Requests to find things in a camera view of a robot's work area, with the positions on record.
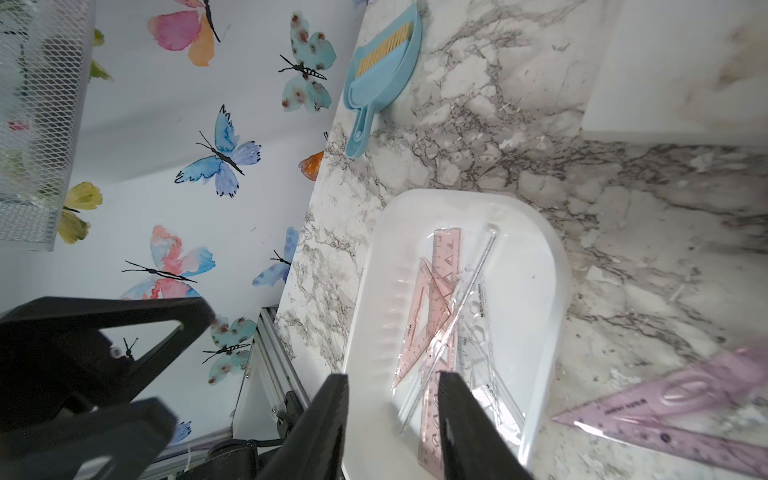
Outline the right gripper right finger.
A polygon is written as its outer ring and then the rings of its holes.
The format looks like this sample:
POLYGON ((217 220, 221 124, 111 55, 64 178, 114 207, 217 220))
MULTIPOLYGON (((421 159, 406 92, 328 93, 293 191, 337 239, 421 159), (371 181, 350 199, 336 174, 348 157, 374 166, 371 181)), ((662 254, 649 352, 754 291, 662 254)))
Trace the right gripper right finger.
POLYGON ((438 410, 446 479, 532 479, 459 374, 439 375, 438 410))

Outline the clear triangle ruler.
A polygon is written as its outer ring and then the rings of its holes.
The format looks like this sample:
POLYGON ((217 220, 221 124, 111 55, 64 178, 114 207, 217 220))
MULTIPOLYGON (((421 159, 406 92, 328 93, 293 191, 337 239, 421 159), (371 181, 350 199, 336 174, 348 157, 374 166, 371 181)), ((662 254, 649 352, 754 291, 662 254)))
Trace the clear triangle ruler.
POLYGON ((457 369, 496 432, 517 453, 522 444, 525 415, 495 366, 487 300, 485 283, 479 280, 459 320, 457 369))

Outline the pink straight ruler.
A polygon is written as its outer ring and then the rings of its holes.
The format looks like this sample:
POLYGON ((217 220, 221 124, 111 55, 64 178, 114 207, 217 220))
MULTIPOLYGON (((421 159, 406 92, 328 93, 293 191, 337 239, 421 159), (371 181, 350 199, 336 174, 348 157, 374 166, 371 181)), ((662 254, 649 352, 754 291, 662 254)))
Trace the pink straight ruler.
POLYGON ((421 399, 421 429, 417 459, 419 464, 435 479, 444 478, 440 421, 438 408, 438 383, 441 370, 453 370, 455 354, 452 352, 453 339, 441 354, 438 348, 446 337, 451 302, 459 275, 461 254, 460 228, 439 229, 433 236, 431 271, 436 287, 430 291, 430 305, 427 332, 430 344, 426 351, 426 368, 435 366, 429 375, 427 388, 421 399))

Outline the clear straight ruler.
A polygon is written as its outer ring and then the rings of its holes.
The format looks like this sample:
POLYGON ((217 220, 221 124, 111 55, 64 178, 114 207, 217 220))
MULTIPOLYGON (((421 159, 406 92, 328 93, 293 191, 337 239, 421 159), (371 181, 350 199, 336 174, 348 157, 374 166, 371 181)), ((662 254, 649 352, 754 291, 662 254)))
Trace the clear straight ruler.
MULTIPOLYGON (((466 260, 465 263, 461 262, 462 253, 460 254, 459 275, 457 278, 457 282, 455 285, 453 298, 451 302, 451 314, 450 314, 450 318, 448 319, 449 324, 447 325, 447 329, 446 329, 446 337, 444 340, 441 341, 441 345, 438 348, 438 353, 441 354, 443 352, 444 347, 448 344, 448 342, 451 339, 453 339, 452 352, 455 354, 454 369, 456 367, 456 346, 458 343, 458 325, 459 325, 460 317, 462 315, 462 310, 467 304, 470 294, 473 292, 473 287, 475 286, 475 284, 479 280, 483 280, 485 264, 487 263, 487 260, 491 255, 491 252, 493 251, 497 234, 498 234, 498 230, 495 228, 494 225, 489 224, 485 226, 485 228, 477 236, 477 244, 475 246, 474 253, 472 253, 469 256, 469 258, 466 260)), ((427 388, 426 383, 427 383, 428 377, 435 369, 435 366, 432 366, 429 369, 429 371, 426 368, 426 365, 427 365, 425 360, 426 351, 422 355, 422 357, 419 359, 417 364, 412 368, 412 370, 417 371, 416 379, 414 380, 413 385, 410 387, 410 390, 406 394, 404 403, 397 414, 397 420, 395 423, 394 431, 397 432, 397 434, 399 435, 402 435, 405 433, 405 430, 408 428, 416 412, 417 411, 421 412, 422 395, 426 391, 426 388, 427 388)))

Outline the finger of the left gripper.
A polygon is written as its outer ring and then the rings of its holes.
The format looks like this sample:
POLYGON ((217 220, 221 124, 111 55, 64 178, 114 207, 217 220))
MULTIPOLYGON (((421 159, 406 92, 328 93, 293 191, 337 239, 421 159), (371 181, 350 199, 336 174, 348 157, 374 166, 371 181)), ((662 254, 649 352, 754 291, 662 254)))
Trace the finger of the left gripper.
POLYGON ((1 426, 24 429, 132 401, 212 324, 200 297, 103 300, 42 297, 1 316, 1 426), (177 327, 138 357, 116 357, 108 328, 177 327))
POLYGON ((72 479, 104 458, 96 479, 137 479, 170 443, 177 417, 150 398, 1 435, 3 479, 72 479))

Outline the white plastic storage box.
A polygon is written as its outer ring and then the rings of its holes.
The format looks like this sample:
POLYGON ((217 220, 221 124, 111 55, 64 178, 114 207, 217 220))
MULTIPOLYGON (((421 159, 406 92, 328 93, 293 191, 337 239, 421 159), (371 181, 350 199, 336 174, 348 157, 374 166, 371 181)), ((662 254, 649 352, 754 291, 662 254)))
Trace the white plastic storage box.
POLYGON ((411 190, 374 229, 349 334, 349 479, 439 479, 438 380, 454 372, 523 466, 570 303, 553 226, 495 194, 411 190))

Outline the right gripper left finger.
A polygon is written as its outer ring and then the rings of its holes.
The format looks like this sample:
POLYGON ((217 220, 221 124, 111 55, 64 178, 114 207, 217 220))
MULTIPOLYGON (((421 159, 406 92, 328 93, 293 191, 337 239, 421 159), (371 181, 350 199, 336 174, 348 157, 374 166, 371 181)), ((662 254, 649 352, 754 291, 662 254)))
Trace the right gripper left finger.
POLYGON ((348 407, 348 377, 329 375, 256 479, 341 479, 348 407))

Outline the pink triangle ruler small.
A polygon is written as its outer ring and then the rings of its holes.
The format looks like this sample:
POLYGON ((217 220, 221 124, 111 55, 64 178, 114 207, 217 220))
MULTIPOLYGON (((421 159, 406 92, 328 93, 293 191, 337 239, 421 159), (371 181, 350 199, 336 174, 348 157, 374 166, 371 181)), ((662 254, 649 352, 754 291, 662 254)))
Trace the pink triangle ruler small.
POLYGON ((765 479, 765 447, 664 421, 731 406, 766 384, 767 344, 763 342, 568 409, 552 420, 600 438, 765 479))

